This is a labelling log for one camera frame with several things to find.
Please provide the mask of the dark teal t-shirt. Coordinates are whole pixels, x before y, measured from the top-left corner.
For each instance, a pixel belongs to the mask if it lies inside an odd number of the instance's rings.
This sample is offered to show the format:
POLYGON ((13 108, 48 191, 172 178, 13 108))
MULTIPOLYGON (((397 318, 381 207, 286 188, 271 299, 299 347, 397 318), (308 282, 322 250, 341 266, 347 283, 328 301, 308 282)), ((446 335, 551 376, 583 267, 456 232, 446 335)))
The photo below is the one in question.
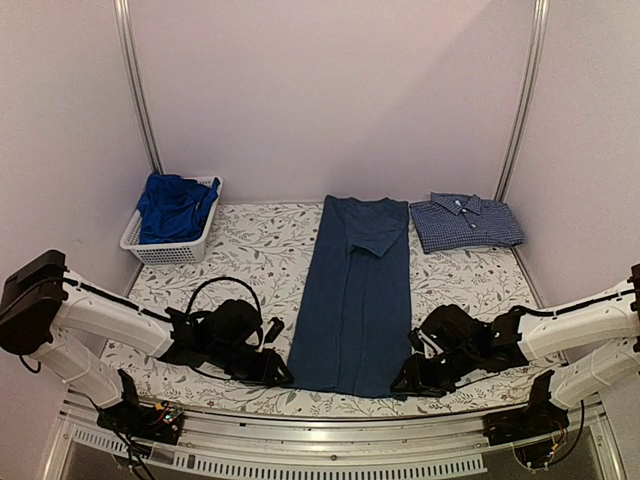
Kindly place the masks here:
POLYGON ((411 321, 407 203, 326 196, 287 359, 294 388, 390 396, 411 321))

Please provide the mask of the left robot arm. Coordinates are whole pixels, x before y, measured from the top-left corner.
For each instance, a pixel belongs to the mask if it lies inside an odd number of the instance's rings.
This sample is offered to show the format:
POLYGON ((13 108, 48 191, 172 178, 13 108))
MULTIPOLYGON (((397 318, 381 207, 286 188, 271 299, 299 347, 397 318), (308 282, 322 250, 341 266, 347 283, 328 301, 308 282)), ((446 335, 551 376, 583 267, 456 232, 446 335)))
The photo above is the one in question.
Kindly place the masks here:
POLYGON ((49 250, 7 277, 1 293, 1 348, 28 356, 87 396, 128 434, 148 426, 133 379, 100 361, 75 336, 84 331, 126 344, 160 362, 197 370, 204 364, 232 380, 292 384, 283 358, 269 348, 282 330, 263 328, 257 300, 226 300, 215 310, 157 311, 103 290, 67 268, 49 250))

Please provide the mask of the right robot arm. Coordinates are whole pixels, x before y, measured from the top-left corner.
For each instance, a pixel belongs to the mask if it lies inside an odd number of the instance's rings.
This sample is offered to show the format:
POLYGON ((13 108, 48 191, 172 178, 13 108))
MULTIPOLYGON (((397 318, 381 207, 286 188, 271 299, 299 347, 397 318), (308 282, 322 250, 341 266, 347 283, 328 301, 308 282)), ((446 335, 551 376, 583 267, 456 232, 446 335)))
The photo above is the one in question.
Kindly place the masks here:
POLYGON ((639 371, 639 268, 607 292, 551 310, 514 306, 491 322, 456 305, 437 307, 409 339, 415 352, 390 390, 442 397, 466 374, 524 367, 550 354, 597 343, 579 361, 539 375, 525 406, 483 419, 494 443, 568 427, 568 412, 586 397, 639 371))

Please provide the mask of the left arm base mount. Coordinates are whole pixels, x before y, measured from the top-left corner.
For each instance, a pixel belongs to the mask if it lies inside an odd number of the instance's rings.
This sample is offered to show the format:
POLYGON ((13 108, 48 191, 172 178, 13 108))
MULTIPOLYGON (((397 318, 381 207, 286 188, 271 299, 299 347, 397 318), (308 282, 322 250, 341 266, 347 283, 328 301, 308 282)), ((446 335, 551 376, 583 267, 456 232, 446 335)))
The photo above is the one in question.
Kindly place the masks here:
POLYGON ((184 425, 184 410, 167 401, 145 406, 122 401, 98 408, 98 425, 122 435, 167 445, 177 445, 184 425))

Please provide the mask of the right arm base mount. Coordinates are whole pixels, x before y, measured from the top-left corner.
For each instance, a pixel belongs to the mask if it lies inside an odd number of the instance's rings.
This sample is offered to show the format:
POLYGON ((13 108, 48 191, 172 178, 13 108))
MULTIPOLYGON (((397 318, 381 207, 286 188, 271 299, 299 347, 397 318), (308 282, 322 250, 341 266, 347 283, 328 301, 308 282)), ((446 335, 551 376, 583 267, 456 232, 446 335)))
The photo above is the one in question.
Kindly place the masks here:
POLYGON ((496 446, 564 430, 569 420, 567 410, 545 401, 487 414, 482 424, 483 435, 496 446))

